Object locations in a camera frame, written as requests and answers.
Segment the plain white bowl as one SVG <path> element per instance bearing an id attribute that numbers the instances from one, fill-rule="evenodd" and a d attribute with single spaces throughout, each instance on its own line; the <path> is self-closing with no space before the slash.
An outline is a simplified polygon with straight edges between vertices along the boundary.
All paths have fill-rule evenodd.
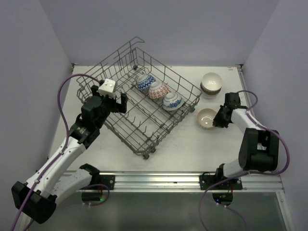
<path id="1" fill-rule="evenodd" d="M 215 99 L 215 98 L 216 98 L 216 95 L 206 95 L 206 94 L 203 94 L 203 97 L 204 97 L 205 99 L 211 100 L 211 99 Z"/>

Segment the red dotted pattern bowl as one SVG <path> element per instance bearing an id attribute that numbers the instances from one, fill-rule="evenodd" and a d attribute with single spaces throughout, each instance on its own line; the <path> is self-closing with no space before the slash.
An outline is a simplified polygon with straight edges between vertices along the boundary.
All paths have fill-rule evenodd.
<path id="1" fill-rule="evenodd" d="M 205 88 L 202 83 L 200 83 L 200 88 L 201 88 L 201 91 L 207 95 L 217 95 L 221 91 L 221 88 L 219 88 L 218 90 L 209 90 Z"/>

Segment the blue zigzag bowl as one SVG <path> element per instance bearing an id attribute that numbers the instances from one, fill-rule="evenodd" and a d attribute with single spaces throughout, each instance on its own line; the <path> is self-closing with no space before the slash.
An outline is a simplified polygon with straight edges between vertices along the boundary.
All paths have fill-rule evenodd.
<path id="1" fill-rule="evenodd" d="M 137 89 L 143 91 L 148 89 L 156 79 L 152 75 L 141 74 L 137 79 Z"/>

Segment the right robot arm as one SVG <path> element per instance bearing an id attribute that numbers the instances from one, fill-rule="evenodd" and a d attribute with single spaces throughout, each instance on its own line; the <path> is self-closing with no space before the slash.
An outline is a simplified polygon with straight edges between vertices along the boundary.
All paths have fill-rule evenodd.
<path id="1" fill-rule="evenodd" d="M 243 173 L 275 171 L 278 166 L 279 138 L 254 120 L 248 108 L 241 105 L 237 92 L 225 94 L 224 104 L 213 120 L 213 126 L 217 128 L 227 128 L 229 124 L 235 124 L 244 135 L 239 154 L 235 160 L 217 168 L 212 183 L 225 189 L 231 184 L 231 177 L 237 178 Z"/>

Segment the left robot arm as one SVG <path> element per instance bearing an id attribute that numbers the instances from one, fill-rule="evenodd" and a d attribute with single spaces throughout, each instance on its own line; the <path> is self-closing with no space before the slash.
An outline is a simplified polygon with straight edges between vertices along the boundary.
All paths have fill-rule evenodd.
<path id="1" fill-rule="evenodd" d="M 121 102 L 110 90 L 96 85 L 91 88 L 75 123 L 67 129 L 66 137 L 58 150 L 32 177 L 12 186 L 12 195 L 18 214 L 24 213 L 32 221 L 42 224 L 55 212 L 57 205 L 82 188 L 95 189 L 100 184 L 99 170 L 82 165 L 69 181 L 60 177 L 83 154 L 100 134 L 100 129 L 111 113 L 126 113 L 128 97 L 121 94 Z"/>

